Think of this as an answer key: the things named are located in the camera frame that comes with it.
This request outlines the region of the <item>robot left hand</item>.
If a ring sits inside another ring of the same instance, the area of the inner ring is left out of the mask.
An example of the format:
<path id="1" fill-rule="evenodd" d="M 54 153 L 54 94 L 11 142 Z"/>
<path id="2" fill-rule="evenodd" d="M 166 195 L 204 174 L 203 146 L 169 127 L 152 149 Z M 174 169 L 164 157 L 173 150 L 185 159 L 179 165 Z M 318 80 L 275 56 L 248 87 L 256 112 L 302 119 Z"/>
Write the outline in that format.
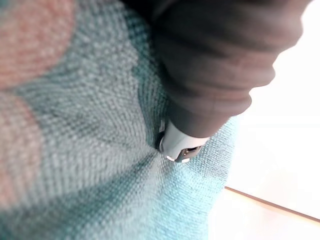
<path id="1" fill-rule="evenodd" d="M 128 0 L 149 24 L 169 97 L 159 141 L 185 163 L 231 117 L 250 91 L 275 77 L 273 64 L 303 33 L 308 0 Z"/>

